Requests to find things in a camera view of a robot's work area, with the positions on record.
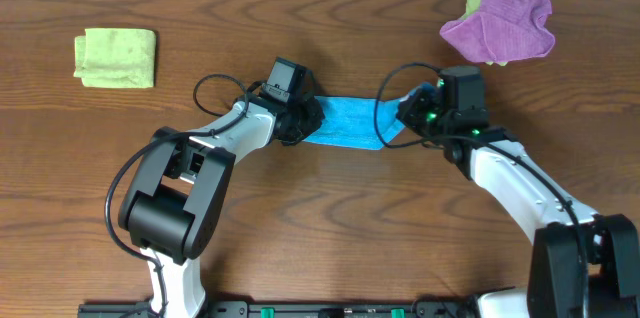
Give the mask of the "blue cloth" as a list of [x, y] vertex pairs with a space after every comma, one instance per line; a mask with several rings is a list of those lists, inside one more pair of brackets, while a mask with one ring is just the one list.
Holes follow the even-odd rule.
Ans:
[[401, 98], [378, 102], [374, 98], [317, 96], [325, 118], [320, 128], [304, 141], [342, 148], [381, 150], [384, 144], [378, 138], [374, 127], [375, 103], [378, 103], [378, 131], [384, 141], [390, 144], [405, 128], [396, 118], [399, 105], [419, 89], [429, 93], [435, 91], [432, 85], [424, 83]]

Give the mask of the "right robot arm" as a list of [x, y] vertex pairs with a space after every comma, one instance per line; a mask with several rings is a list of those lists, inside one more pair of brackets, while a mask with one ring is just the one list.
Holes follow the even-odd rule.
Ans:
[[572, 197], [507, 129], [492, 126], [480, 96], [451, 102], [419, 88], [398, 119], [506, 210], [533, 246], [528, 284], [478, 297], [482, 317], [636, 317], [639, 237], [622, 214], [601, 215]]

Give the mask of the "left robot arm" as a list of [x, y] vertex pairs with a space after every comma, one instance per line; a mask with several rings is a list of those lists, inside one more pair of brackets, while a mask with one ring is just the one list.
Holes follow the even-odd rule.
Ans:
[[199, 257], [221, 215], [236, 163], [272, 140], [296, 145], [324, 113], [306, 94], [282, 102], [248, 93], [212, 123], [187, 132], [164, 127], [131, 162], [138, 166], [118, 213], [129, 251], [147, 261], [151, 317], [196, 317], [206, 300]]

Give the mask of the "crumpled green cloth under purple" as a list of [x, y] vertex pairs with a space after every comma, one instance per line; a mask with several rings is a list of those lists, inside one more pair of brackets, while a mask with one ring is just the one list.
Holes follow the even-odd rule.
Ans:
[[466, 20], [469, 16], [474, 14], [480, 7], [481, 0], [466, 0], [465, 12], [460, 17], [460, 20]]

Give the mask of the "folded green cloth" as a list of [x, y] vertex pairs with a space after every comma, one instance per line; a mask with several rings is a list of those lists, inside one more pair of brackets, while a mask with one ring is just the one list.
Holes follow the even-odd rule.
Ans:
[[154, 87], [156, 34], [152, 30], [87, 28], [74, 39], [74, 49], [73, 77], [84, 87]]

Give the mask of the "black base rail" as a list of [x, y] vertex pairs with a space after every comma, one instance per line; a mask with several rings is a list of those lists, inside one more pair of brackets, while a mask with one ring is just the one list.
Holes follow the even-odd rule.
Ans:
[[208, 317], [208, 318], [477, 318], [471, 301], [422, 300], [414, 303], [248, 303], [246, 301], [155, 304], [88, 303], [78, 317]]

